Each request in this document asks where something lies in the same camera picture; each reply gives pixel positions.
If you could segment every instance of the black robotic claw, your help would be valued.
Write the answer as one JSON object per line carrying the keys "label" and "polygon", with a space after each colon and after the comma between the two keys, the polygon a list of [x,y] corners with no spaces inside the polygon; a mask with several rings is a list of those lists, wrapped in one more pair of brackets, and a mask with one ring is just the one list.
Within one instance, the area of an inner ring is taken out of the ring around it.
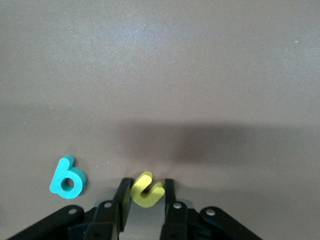
{"label": "black robotic claw", "polygon": [[165,221],[160,240],[262,240],[218,207],[198,213],[176,200],[174,180],[165,180]]}
{"label": "black robotic claw", "polygon": [[[113,200],[84,212],[61,208],[8,240],[119,240],[126,226],[132,178],[122,179]],[[200,211],[176,200],[173,179],[165,180],[165,222],[160,240],[261,240],[217,207]]]}

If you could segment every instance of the blue foam letter b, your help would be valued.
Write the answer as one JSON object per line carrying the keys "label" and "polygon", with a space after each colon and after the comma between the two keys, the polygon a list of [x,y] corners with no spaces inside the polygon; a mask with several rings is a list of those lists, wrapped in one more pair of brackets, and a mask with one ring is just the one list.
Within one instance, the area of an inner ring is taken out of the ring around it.
{"label": "blue foam letter b", "polygon": [[[81,169],[73,166],[74,161],[72,155],[65,155],[60,159],[49,187],[53,194],[65,199],[74,199],[86,186],[86,175]],[[67,179],[73,181],[73,186],[68,185]]]}

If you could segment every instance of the letter b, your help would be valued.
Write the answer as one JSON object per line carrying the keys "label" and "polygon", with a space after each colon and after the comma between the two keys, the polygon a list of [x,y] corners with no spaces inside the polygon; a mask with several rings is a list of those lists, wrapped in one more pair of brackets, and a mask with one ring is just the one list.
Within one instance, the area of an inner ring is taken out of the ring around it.
{"label": "letter b", "polygon": [[[86,175],[81,169],[73,166],[74,161],[72,155],[65,155],[59,160],[49,187],[53,194],[65,199],[74,199],[86,186]],[[73,186],[68,185],[67,179],[73,181]]]}

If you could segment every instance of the yellow foam letter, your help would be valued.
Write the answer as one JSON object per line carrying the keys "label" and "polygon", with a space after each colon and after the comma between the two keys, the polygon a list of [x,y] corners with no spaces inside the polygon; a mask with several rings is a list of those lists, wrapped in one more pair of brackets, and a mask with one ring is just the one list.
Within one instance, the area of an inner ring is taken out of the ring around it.
{"label": "yellow foam letter", "polygon": [[164,184],[157,182],[147,193],[143,191],[152,182],[152,173],[145,171],[133,183],[130,195],[132,200],[143,208],[150,208],[158,202],[165,194]]}

